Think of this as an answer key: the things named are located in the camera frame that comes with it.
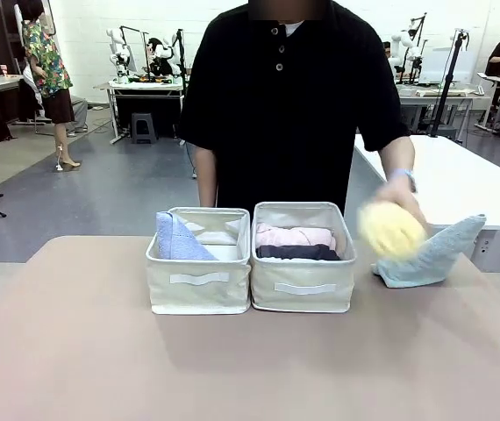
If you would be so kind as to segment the person's left hand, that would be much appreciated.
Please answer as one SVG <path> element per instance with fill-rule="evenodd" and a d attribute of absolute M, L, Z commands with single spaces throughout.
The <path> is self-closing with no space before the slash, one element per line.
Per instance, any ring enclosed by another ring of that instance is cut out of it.
<path fill-rule="evenodd" d="M 373 197 L 374 202 L 390 202 L 408 211 L 426 230 L 425 215 L 421 211 L 417 198 L 411 191 L 411 180 L 407 175 L 399 175 L 384 183 Z"/>

